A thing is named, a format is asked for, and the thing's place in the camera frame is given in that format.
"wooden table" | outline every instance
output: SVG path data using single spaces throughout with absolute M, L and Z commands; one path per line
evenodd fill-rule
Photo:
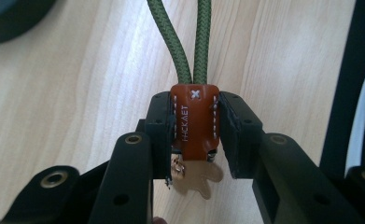
M 193 66 L 196 1 L 164 1 Z M 241 95 L 265 132 L 294 138 L 318 163 L 355 2 L 213 1 L 209 79 Z M 176 84 L 146 1 L 58 1 L 28 33 L 0 45 L 0 218 L 33 175 L 84 173 Z M 155 182 L 169 223 L 261 223 L 250 180 L 224 173 L 212 196 Z

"cross logo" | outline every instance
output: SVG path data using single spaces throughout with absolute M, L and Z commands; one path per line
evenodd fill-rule
M 200 99 L 200 91 L 191 91 L 191 99 L 194 98 Z

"green braided cord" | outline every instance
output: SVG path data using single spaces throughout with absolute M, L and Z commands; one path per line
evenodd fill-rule
M 193 83 L 206 84 L 209 31 L 211 28 L 211 0 L 198 0 L 198 5 Z
M 175 64 L 176 73 L 178 75 L 178 83 L 190 84 L 191 74 L 188 59 L 186 58 L 182 44 L 176 35 L 173 24 L 167 16 L 167 12 L 165 11 L 162 1 L 147 0 L 147 4 L 149 5 L 150 12 L 152 13 L 153 19 L 159 28 L 165 44 L 170 50 L 171 57 Z

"brown leather tag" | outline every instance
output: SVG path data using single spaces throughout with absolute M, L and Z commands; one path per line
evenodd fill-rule
M 206 161 L 219 144 L 219 89 L 214 85 L 178 84 L 171 89 L 175 113 L 173 148 L 184 161 Z

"wood grain surface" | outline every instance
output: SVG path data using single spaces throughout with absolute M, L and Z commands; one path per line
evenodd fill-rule
M 164 1 L 193 66 L 196 1 Z M 353 0 L 213 1 L 208 82 L 241 95 L 265 132 L 294 138 L 318 163 Z M 28 33 L 0 45 L 0 218 L 33 175 L 84 173 L 108 160 L 146 116 L 175 67 L 144 0 L 58 1 Z M 250 180 L 220 150 L 212 194 L 155 182 L 168 223 L 261 223 Z

